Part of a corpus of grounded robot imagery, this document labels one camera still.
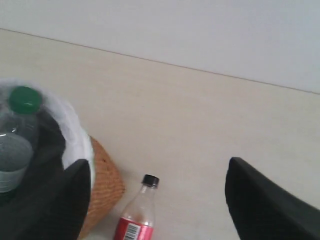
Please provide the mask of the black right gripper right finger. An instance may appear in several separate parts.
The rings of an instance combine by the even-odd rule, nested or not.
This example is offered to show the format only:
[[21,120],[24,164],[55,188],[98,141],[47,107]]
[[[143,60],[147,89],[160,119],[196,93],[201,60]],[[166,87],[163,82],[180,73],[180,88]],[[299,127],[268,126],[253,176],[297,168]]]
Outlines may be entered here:
[[229,160],[225,200],[242,240],[318,240],[320,211],[240,157]]

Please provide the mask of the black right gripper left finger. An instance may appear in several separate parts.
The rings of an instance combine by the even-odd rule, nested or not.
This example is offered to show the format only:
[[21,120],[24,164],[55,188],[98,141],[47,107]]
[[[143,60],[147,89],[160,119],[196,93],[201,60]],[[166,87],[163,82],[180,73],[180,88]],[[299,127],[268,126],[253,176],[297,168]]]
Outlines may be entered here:
[[67,141],[57,121],[36,115],[35,149],[17,188],[0,195],[2,240],[76,240],[88,212],[91,173],[86,157],[63,165]]

